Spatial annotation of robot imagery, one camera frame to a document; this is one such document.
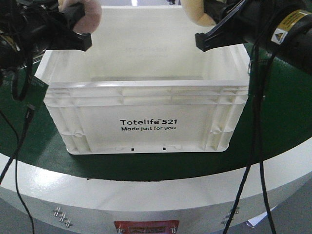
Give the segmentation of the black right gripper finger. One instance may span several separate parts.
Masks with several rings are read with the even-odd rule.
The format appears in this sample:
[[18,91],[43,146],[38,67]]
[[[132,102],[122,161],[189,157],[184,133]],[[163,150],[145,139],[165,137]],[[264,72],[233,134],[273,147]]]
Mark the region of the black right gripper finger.
[[195,34],[197,48],[206,52],[214,48],[246,43],[240,30],[235,25],[235,19],[238,16],[239,10],[240,7],[234,7],[232,9],[229,7],[221,7],[218,10],[209,7],[205,12],[212,17],[217,24],[207,33]]

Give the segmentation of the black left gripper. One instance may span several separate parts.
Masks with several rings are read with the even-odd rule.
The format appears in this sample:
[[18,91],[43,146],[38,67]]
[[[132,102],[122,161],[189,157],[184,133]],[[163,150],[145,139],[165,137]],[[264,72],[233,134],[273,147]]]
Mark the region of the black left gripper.
[[56,0],[0,2],[0,68],[19,68],[44,50],[86,51],[91,34],[73,31],[85,16],[82,3],[59,9]]

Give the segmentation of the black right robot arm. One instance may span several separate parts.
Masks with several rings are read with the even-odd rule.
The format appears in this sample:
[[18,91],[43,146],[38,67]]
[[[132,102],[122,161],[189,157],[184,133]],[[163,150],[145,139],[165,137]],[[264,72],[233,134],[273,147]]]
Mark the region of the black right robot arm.
[[216,26],[195,35],[201,51],[248,42],[312,73],[312,13],[303,0],[206,0],[204,13]]

